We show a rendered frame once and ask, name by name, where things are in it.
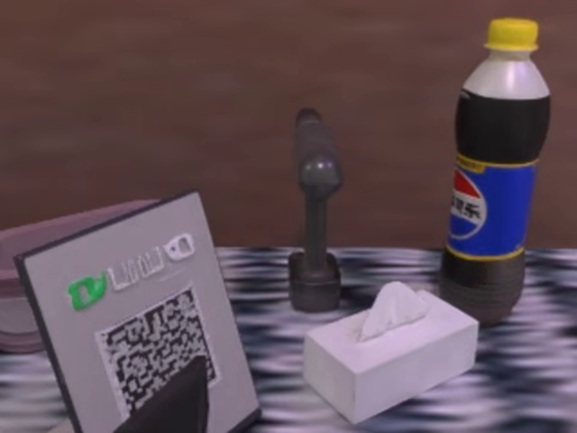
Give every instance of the marble tabletop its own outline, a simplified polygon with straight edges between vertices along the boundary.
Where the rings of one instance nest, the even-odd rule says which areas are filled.
[[[342,307],[305,315],[289,305],[291,251],[218,251],[261,400],[251,432],[577,433],[577,250],[529,252],[524,294],[509,319],[481,331],[476,365],[355,427],[304,383],[303,335],[368,308],[386,282],[433,288],[440,253],[334,249]],[[44,433],[65,418],[45,354],[0,355],[0,433]]]

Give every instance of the yellow stripe on label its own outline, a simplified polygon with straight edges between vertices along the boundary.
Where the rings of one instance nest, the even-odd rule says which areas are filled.
[[[498,260],[507,260],[517,257],[518,255],[522,254],[525,251],[524,247],[521,247],[515,250],[513,253],[507,253],[502,255],[468,255],[464,253],[460,253],[450,245],[446,246],[446,249],[452,254],[460,259],[468,260],[469,262],[496,262]]]
[[[472,171],[474,173],[483,173],[486,167],[494,167],[496,169],[521,169],[523,167],[530,167],[536,165],[539,159],[532,160],[530,162],[521,162],[517,164],[501,164],[496,162],[485,162],[477,161],[472,158],[467,158],[466,156],[457,153],[457,165],[460,167]]]

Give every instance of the bottle neck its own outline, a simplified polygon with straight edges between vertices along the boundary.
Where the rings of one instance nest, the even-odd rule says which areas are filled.
[[[527,61],[531,60],[532,51],[491,50],[489,58],[493,60]]]

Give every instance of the bottle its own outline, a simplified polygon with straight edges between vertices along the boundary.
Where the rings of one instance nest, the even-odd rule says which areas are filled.
[[[467,78],[457,142],[449,235],[439,295],[484,326],[513,309],[523,290],[525,238],[550,94],[531,60],[537,23],[490,23],[489,57]]]

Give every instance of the white tissue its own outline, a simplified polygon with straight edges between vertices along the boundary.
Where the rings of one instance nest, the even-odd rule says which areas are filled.
[[[426,316],[428,310],[425,300],[407,284],[399,281],[385,284],[362,325],[358,341],[366,342],[397,327],[414,323]]]

